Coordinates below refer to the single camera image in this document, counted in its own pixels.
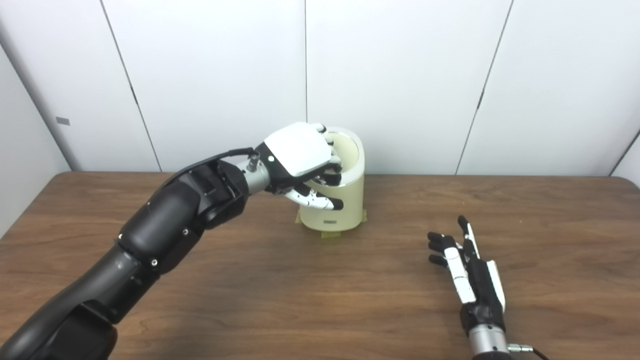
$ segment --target black cable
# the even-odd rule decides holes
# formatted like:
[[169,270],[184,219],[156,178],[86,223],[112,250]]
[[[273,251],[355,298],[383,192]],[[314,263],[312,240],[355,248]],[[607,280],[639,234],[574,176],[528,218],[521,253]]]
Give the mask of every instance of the black cable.
[[171,175],[171,177],[169,177],[159,188],[158,190],[156,190],[156,193],[164,188],[166,185],[170,184],[172,181],[176,180],[178,177],[183,176],[184,174],[188,173],[190,170],[193,170],[196,167],[202,166],[202,165],[206,165],[207,163],[210,163],[214,160],[219,160],[222,158],[228,158],[230,156],[238,156],[238,155],[247,155],[250,156],[252,154],[255,154],[255,150],[253,150],[253,147],[245,147],[245,148],[241,148],[241,149],[233,149],[233,150],[229,150],[227,152],[223,152],[222,154],[218,154],[218,155],[214,155],[211,156],[210,158],[198,161],[197,163],[191,164],[186,168],[183,168],[182,170],[176,172],[174,175]]
[[538,351],[538,349],[534,348],[533,349],[533,353],[536,354],[537,356],[540,357],[540,359],[542,360],[549,360],[548,357],[546,357],[544,354],[542,354],[540,351]]

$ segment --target white robotic hand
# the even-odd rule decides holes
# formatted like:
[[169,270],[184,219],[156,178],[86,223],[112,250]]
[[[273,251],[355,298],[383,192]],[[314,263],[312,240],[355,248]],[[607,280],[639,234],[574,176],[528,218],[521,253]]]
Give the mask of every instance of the white robotic hand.
[[464,233],[463,245],[449,235],[427,234],[429,248],[440,253],[431,255],[430,262],[449,269],[463,304],[484,302],[486,298],[493,297],[499,301],[500,310],[504,312],[506,300],[495,261],[484,261],[480,258],[476,237],[471,224],[464,216],[458,217],[458,225]]
[[342,162],[333,139],[322,124],[296,122],[269,135],[255,150],[257,154],[240,164],[250,192],[266,190],[312,208],[340,210],[340,199],[329,198],[304,183],[315,179],[340,181]]

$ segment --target beige cylinder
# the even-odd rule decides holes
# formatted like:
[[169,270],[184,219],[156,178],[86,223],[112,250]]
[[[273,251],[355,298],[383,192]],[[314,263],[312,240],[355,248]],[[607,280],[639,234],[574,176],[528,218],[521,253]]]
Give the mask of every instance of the beige cylinder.
[[326,186],[315,181],[307,182],[311,188],[328,197],[344,202],[342,210],[321,210],[300,206],[300,220],[318,231],[345,231],[362,222],[362,197],[364,195],[364,148],[356,134],[340,127],[327,127],[333,138],[333,148],[342,160],[342,181],[338,186]]

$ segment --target silver cylindrical connector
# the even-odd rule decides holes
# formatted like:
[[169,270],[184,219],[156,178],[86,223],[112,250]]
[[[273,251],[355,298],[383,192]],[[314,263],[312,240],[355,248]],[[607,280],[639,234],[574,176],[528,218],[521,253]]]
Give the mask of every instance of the silver cylindrical connector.
[[246,170],[249,172],[255,172],[258,169],[258,161],[260,160],[260,155],[252,154],[249,156],[249,163],[246,165]]
[[533,347],[521,344],[509,344],[507,348],[510,352],[533,352]]
[[504,331],[495,325],[477,325],[469,331],[469,341],[474,355],[483,352],[509,352]]
[[246,184],[249,187],[249,194],[255,194],[263,191],[269,186],[269,171],[264,164],[257,160],[255,165],[251,165],[252,159],[248,158],[236,166],[242,170]]

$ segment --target back of robotic hand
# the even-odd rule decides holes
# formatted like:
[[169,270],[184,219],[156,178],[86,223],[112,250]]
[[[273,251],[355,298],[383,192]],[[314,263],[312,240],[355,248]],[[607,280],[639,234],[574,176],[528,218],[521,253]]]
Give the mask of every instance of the back of robotic hand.
[[471,224],[458,217],[463,230],[461,244],[449,235],[428,233],[429,248],[438,254],[429,261],[449,269],[462,308],[460,321],[466,332],[473,360],[513,360],[511,352],[534,352],[543,360],[542,353],[529,345],[507,344],[503,313],[506,306],[498,268],[493,260],[480,258]]
[[[255,149],[224,152],[172,175],[122,227],[115,244],[78,280],[44,304],[0,347],[0,360],[107,359],[113,327],[149,288],[212,229],[240,215],[250,195],[267,190],[315,208],[339,199],[309,180],[340,181],[340,158],[320,124],[298,122]],[[246,156],[238,165],[223,159]]]

